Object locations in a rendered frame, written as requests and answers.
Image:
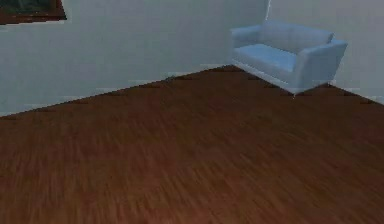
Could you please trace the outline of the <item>brown framed wall picture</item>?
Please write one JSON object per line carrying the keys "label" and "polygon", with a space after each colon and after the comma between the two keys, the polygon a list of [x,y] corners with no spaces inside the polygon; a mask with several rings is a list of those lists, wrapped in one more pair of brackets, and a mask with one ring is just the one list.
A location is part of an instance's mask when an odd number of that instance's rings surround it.
{"label": "brown framed wall picture", "polygon": [[62,0],[0,0],[0,25],[66,19]]}

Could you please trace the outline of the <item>pale blue sofa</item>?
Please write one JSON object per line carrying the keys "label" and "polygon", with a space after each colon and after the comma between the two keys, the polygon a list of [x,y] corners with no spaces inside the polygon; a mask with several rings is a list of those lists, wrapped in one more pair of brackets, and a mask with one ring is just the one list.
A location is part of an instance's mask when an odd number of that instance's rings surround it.
{"label": "pale blue sofa", "polygon": [[230,30],[229,62],[297,95],[331,82],[347,46],[330,31],[266,20]]}

